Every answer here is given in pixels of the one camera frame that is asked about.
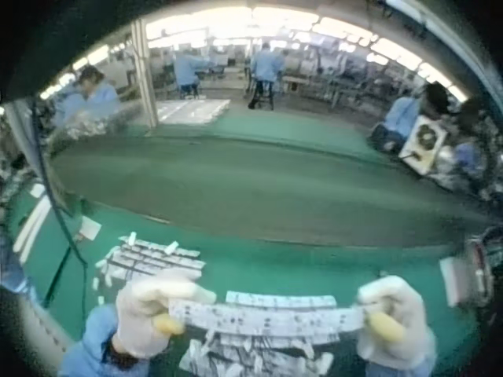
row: cable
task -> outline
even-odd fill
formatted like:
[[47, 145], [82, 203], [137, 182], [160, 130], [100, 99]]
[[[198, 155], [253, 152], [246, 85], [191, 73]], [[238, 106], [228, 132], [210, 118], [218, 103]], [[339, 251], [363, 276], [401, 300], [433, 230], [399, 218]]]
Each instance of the cable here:
[[86, 260], [82, 257], [80, 254], [79, 249], [77, 248], [77, 245], [75, 244], [72, 235], [70, 234], [70, 231], [68, 230], [68, 227], [66, 226], [63, 216], [61, 215], [61, 212], [57, 206], [56, 199], [54, 198], [54, 193], [51, 188], [49, 178], [47, 176], [47, 169], [46, 165], [44, 163], [43, 159], [43, 154], [42, 154], [42, 146], [40, 143], [40, 131], [39, 131], [39, 123], [40, 119], [37, 116], [37, 108], [36, 108], [36, 100], [35, 96], [33, 96], [33, 103], [31, 105], [31, 130], [33, 132], [33, 138], [35, 142], [35, 151], [37, 153], [37, 158], [39, 159], [39, 164], [40, 164], [40, 174], [42, 175], [42, 183], [44, 186], [46, 186], [46, 193], [47, 196], [49, 197], [50, 205], [53, 208], [53, 212], [56, 215], [57, 222], [59, 223], [61, 230], [63, 231], [64, 236], [66, 237], [68, 243], [69, 243], [69, 248], [71, 251], [73, 251], [74, 255], [77, 257], [79, 260], [80, 264], [82, 265], [83, 268], [83, 292], [82, 292], [82, 297], [81, 297], [81, 310], [82, 310], [82, 320], [83, 324], [86, 323], [86, 291], [87, 291], [87, 262]]

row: white glove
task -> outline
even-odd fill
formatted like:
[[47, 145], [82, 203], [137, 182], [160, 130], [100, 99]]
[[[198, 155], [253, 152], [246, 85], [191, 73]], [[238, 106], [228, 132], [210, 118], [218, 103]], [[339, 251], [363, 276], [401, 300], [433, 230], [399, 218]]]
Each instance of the white glove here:
[[185, 327], [167, 313], [170, 298], [182, 298], [212, 304], [216, 295], [192, 280], [198, 271], [168, 269], [155, 276], [129, 281], [117, 295], [119, 326], [112, 339], [114, 348], [136, 358], [149, 358], [162, 352], [171, 335], [180, 335]]
[[360, 287], [361, 305], [380, 303], [383, 312], [368, 313], [358, 339], [363, 359], [390, 368], [415, 368], [435, 355], [435, 339], [426, 324], [423, 299], [401, 277], [387, 276]]

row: equipment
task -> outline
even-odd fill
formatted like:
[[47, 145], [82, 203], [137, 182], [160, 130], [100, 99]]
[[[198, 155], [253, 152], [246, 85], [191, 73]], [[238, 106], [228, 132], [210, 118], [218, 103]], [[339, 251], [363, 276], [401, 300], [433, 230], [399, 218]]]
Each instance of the equipment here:
[[437, 122], [419, 115], [398, 157], [420, 175], [427, 175], [446, 137], [447, 131]]

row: hand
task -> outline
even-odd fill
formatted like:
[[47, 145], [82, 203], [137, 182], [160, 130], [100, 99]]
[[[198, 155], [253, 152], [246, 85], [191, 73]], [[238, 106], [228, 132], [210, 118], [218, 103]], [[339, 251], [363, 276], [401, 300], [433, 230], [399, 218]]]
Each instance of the hand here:
[[180, 335], [185, 326], [167, 312], [171, 298], [212, 304], [216, 295], [196, 285], [198, 271], [168, 269], [149, 277], [129, 281], [117, 295], [119, 317], [114, 349], [136, 358], [149, 358], [162, 352], [171, 335]]
[[424, 359], [435, 342], [426, 324], [423, 299], [401, 277], [386, 276], [360, 287], [358, 302], [379, 303], [383, 311], [368, 313], [358, 339], [358, 354], [378, 364], [394, 365]]

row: yellow fingertip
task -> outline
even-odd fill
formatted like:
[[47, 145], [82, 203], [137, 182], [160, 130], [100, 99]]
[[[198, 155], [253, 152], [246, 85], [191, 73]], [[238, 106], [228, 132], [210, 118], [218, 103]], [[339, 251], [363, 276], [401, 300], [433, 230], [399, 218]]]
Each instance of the yellow fingertip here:
[[181, 335], [185, 332], [185, 325], [170, 317], [168, 313], [162, 313], [152, 319], [153, 325], [157, 331], [166, 336]]
[[401, 342], [406, 334], [405, 328], [386, 313], [370, 313], [367, 323], [376, 335], [387, 342]]

